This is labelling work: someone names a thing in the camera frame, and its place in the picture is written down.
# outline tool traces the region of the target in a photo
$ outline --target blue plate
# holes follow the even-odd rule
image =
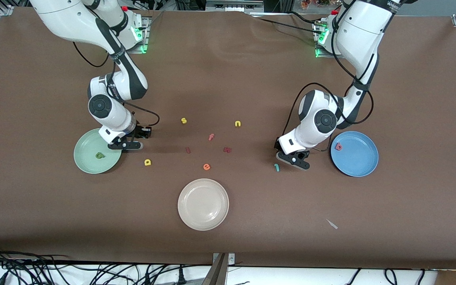
[[[342,146],[339,151],[337,143]],[[333,163],[343,173],[353,177],[369,175],[378,166],[380,156],[374,142],[366,135],[356,132],[343,132],[333,140],[330,149]]]

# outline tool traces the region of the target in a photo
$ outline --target black circular joint cap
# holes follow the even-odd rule
[[[112,102],[106,95],[98,94],[89,100],[89,112],[97,118],[106,118],[111,109]]]
[[[323,109],[316,113],[314,122],[320,132],[329,133],[335,129],[337,118],[330,110]]]

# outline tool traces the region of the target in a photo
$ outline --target green plate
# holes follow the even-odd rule
[[[111,169],[121,157],[122,150],[111,150],[101,138],[99,129],[85,133],[75,145],[73,158],[76,166],[85,173],[98,174]]]

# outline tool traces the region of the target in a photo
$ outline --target brown tabletop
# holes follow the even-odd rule
[[[80,48],[94,63],[105,58]],[[456,268],[456,28],[448,17],[396,17],[379,53],[374,112],[348,129],[377,145],[374,173],[348,177],[319,152],[310,170],[279,162],[277,173],[274,140],[298,91],[315,81],[342,95],[350,78],[315,58],[306,31],[239,12],[166,12],[147,54],[133,56],[149,82],[133,103],[161,122],[143,150],[89,175],[73,149],[99,127],[86,88],[112,65],[91,67],[31,8],[16,8],[0,21],[0,248],[97,261],[209,263],[230,251],[246,265]],[[203,177],[226,188],[230,211],[199,232],[183,224],[177,199]]]

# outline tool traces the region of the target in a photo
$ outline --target white plate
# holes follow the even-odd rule
[[[229,207],[228,194],[223,186],[205,178],[186,185],[177,204],[182,221],[197,231],[208,231],[219,226],[226,218]]]

